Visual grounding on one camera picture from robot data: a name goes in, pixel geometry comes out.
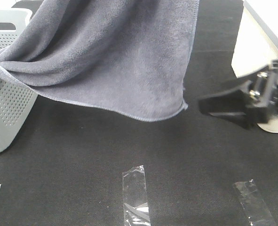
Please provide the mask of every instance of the white plastic basket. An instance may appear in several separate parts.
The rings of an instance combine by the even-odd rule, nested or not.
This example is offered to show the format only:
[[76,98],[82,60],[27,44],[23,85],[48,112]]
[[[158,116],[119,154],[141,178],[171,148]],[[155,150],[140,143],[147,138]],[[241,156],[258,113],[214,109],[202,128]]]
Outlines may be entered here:
[[[29,9],[0,10],[0,23],[12,23],[15,30],[0,30],[0,49],[9,46],[29,23]],[[0,152],[13,141],[27,118],[37,94],[0,79]]]

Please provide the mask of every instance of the gray towel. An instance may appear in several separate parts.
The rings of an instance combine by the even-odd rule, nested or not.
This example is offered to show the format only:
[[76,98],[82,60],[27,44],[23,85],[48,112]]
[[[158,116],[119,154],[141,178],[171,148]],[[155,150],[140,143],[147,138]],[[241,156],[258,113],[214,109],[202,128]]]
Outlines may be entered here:
[[199,0],[44,0],[0,50],[0,78],[53,100],[142,121],[187,107]]

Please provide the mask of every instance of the black fabric mat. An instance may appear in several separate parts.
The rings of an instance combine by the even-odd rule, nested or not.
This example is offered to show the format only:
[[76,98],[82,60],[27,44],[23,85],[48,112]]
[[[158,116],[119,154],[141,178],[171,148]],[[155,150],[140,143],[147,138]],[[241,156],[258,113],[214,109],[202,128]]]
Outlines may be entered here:
[[254,179],[278,225],[278,134],[206,117],[234,77],[241,0],[201,0],[187,111],[156,123],[39,97],[0,154],[0,226],[121,226],[122,172],[144,165],[153,226],[246,226],[232,183]]

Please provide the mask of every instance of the black table surface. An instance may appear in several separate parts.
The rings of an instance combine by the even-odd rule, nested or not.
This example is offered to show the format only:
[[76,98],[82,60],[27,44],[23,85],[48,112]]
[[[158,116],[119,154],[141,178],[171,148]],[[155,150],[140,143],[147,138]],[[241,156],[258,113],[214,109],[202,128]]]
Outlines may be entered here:
[[121,226],[122,172],[144,165],[153,226],[246,226],[232,183],[254,179],[278,225],[278,134],[201,115],[234,78],[242,0],[201,0],[190,107],[160,122],[38,97],[0,154],[0,226]]

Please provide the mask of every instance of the towel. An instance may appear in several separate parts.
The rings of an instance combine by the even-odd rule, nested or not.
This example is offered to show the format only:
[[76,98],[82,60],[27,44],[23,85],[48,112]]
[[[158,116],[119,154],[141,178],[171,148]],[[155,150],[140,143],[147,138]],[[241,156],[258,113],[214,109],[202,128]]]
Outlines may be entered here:
[[0,78],[44,97],[159,121],[187,108],[199,0],[44,0],[0,50]]

